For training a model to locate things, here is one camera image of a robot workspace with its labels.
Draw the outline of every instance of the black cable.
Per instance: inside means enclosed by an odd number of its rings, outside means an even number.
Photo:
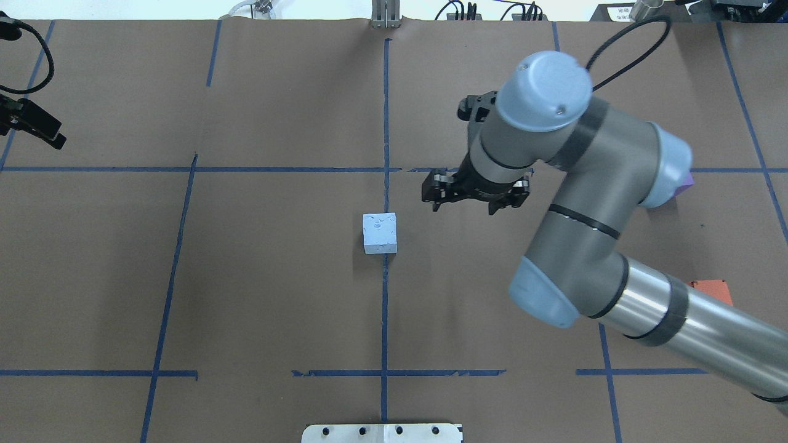
[[[454,5],[454,10],[455,10],[455,12],[454,12],[455,16],[454,17],[455,17],[455,20],[457,20],[457,18],[458,18],[457,16],[459,15],[459,8],[455,4],[454,0],[449,0],[444,5],[444,7],[440,8],[440,11],[438,11],[438,14],[435,16],[435,20],[440,18],[440,13],[444,12],[446,10],[446,8],[448,8],[449,5]]]
[[[449,5],[454,5],[454,20],[462,20],[465,16],[465,5],[460,0],[449,0],[446,2],[443,8],[440,8],[438,14],[435,16],[435,20],[440,18],[440,15],[448,8]]]
[[[598,85],[594,86],[593,87],[594,91],[596,91],[600,87],[603,87],[604,85],[612,82],[613,80],[618,78],[621,74],[624,74],[626,71],[629,71],[635,65],[637,65],[641,61],[644,61],[645,58],[647,58],[649,55],[651,55],[652,52],[654,52],[656,50],[656,48],[660,47],[662,42],[665,41],[665,39],[667,38],[667,35],[671,31],[672,20],[671,20],[670,17],[665,16],[665,15],[654,16],[654,17],[651,17],[651,18],[647,18],[647,19],[645,19],[643,21],[638,21],[637,23],[632,23],[631,25],[627,26],[626,28],[622,29],[621,31],[616,32],[614,36],[612,36],[611,38],[608,39],[608,41],[602,43],[602,46],[600,46],[599,49],[597,49],[597,51],[593,53],[593,55],[589,59],[589,62],[585,64],[585,68],[588,69],[589,71],[591,70],[591,66],[594,64],[594,62],[597,60],[597,58],[602,54],[602,52],[604,50],[606,50],[610,45],[615,43],[616,40],[618,40],[621,37],[625,36],[626,34],[632,32],[633,30],[635,30],[637,28],[640,28],[641,26],[643,26],[645,24],[654,23],[654,22],[657,22],[657,21],[661,21],[661,22],[665,23],[665,30],[662,32],[662,36],[660,37],[660,39],[658,39],[656,41],[656,43],[654,43],[649,48],[649,50],[644,52],[643,55],[641,55],[640,57],[636,58],[635,61],[631,62],[629,65],[624,66],[617,73],[609,76],[608,78],[602,80]]]
[[[522,8],[522,13],[520,14],[520,21],[537,21],[541,20],[542,17],[545,15],[545,12],[542,10],[541,6],[537,5],[536,2],[531,3],[521,3],[521,2],[506,2],[505,0],[497,0],[499,2],[504,3],[511,3],[506,11],[504,11],[504,15],[500,16],[498,21],[503,21],[506,18],[506,14],[511,11],[512,8],[515,6],[520,6]]]
[[[46,78],[39,84],[35,85],[34,87],[29,87],[28,89],[11,89],[10,87],[5,87],[0,84],[0,91],[10,92],[11,94],[32,94],[33,92],[41,91],[45,86],[52,81],[52,77],[54,77],[54,61],[52,60],[52,53],[49,51],[49,47],[46,45],[46,41],[44,41],[41,34],[38,33],[32,26],[27,23],[24,23],[19,20],[15,20],[13,22],[19,29],[24,29],[27,32],[35,35],[38,39],[39,43],[41,43],[41,48],[44,50],[44,54],[46,55],[46,63],[49,64],[49,72],[46,73]]]
[[[511,11],[511,9],[516,7],[516,6],[522,7],[522,17],[524,17],[526,15],[526,5],[525,5],[525,3],[515,3],[512,6],[509,6],[506,9],[506,11],[504,11],[504,15],[500,16],[500,20],[498,20],[498,21],[504,21],[504,18],[506,18],[506,14],[508,14],[509,11]]]
[[[531,6],[528,6],[528,12],[526,13],[526,15],[520,17],[520,20],[532,21],[531,16],[535,15],[536,13],[536,5],[537,5],[536,3],[531,3]]]

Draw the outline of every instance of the small cylinder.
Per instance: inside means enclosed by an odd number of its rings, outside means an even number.
[[[645,20],[656,14],[664,0],[637,0],[630,11],[630,18],[635,21]]]

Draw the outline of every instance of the metal bracket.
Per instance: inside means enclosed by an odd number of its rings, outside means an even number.
[[[402,24],[400,0],[372,0],[371,20],[373,28],[399,28]]]
[[[409,425],[312,425],[301,443],[462,443],[463,425],[419,423]]]
[[[277,18],[277,15],[273,11],[273,0],[258,0],[254,4],[251,5],[251,18],[257,20],[273,20]]]
[[[454,15],[455,15],[455,13],[446,13],[446,20],[454,21],[455,20]],[[481,18],[481,14],[477,13],[476,14],[476,18],[474,18],[474,20],[484,20],[484,19]]]

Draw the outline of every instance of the table surface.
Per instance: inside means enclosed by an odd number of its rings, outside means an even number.
[[[508,299],[558,171],[537,164],[526,204],[493,217],[420,201],[424,171],[466,150],[461,98],[534,51],[585,61],[621,24],[32,23],[57,67],[32,99],[69,141],[0,140],[0,441],[298,441],[380,421],[462,423],[467,441],[785,441],[774,408],[668,351]],[[676,25],[598,93],[695,153],[696,184],[638,210],[619,250],[725,279],[783,329],[787,32]],[[35,40],[0,50],[4,84],[44,75]],[[399,253],[365,255],[362,215],[385,211]]]

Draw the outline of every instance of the black clamp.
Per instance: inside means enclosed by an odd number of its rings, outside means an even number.
[[[31,94],[44,88],[54,76],[54,62],[46,41],[29,24],[14,20],[0,11],[0,40],[18,40],[21,38],[23,30],[32,33],[41,43],[49,71],[46,78],[34,87],[17,90],[0,85],[0,91],[11,94]],[[7,136],[11,129],[24,131],[44,140],[46,144],[55,149],[62,149],[65,144],[65,136],[60,133],[60,127],[61,122],[57,118],[33,101],[28,100],[27,96],[14,100],[0,94],[0,136]]]
[[[429,175],[422,183],[422,202],[432,203],[433,212],[440,209],[443,203],[456,203],[465,199],[472,199],[468,193],[463,189],[460,180],[454,176],[449,176],[446,169],[433,169],[429,171]],[[514,186],[508,190],[501,197],[488,201],[487,208],[488,214],[493,215],[499,209],[505,207],[520,207],[528,198],[530,194],[530,180],[523,177],[516,181]]]

